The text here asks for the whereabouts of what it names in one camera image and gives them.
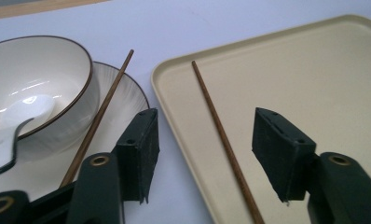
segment spoon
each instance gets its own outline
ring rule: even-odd
[[[0,127],[0,174],[15,164],[17,138],[28,123],[30,130],[44,123],[55,106],[48,95],[36,95],[19,100],[3,112]]]

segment white saucer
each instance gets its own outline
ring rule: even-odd
[[[93,74],[97,76],[100,85],[101,103],[117,73],[118,69],[110,65],[93,64]],[[86,157],[98,152],[111,151],[133,117],[147,108],[149,104],[139,85],[129,76],[124,76],[103,116]],[[83,137],[68,149],[38,161],[26,161],[23,158],[27,157],[27,152],[18,152],[17,164],[0,175],[0,192],[23,190],[28,193],[29,200],[33,201],[57,189],[82,139]]]

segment white table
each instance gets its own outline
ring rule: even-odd
[[[140,1],[113,0],[0,20],[0,41],[58,35],[83,45],[92,60],[127,69],[152,107],[155,66],[172,57],[344,14],[371,19],[371,0]],[[162,113],[160,149],[149,204],[125,203],[127,223],[212,223]]]

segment beige tray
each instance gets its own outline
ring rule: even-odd
[[[371,21],[343,16],[160,64],[153,88],[216,223],[252,223],[202,97],[196,60],[267,223],[309,223],[307,200],[278,199],[252,152],[254,109],[291,120],[371,176]]]

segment white bowl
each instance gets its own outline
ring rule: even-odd
[[[18,150],[39,154],[74,143],[88,128],[99,106],[99,85],[87,51],[57,36],[27,36],[0,42],[0,120],[14,102],[51,95],[48,120],[22,128]]]

